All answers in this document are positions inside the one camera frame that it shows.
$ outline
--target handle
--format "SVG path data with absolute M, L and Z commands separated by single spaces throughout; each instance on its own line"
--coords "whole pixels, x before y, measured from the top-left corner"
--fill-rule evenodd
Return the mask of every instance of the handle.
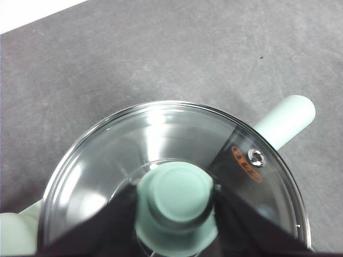
M 261 119 L 254 129 L 274 148 L 280 149 L 314 120 L 316 109 L 307 97 L 291 95 Z

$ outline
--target orange label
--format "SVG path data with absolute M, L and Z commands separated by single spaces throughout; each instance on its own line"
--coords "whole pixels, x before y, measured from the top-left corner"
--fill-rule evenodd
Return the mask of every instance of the orange label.
M 241 150 L 237 146 L 231 147 L 231 150 L 235 159 L 238 161 L 242 169 L 250 176 L 250 178 L 258 183 L 261 183 L 263 181 L 262 176 L 248 163 Z

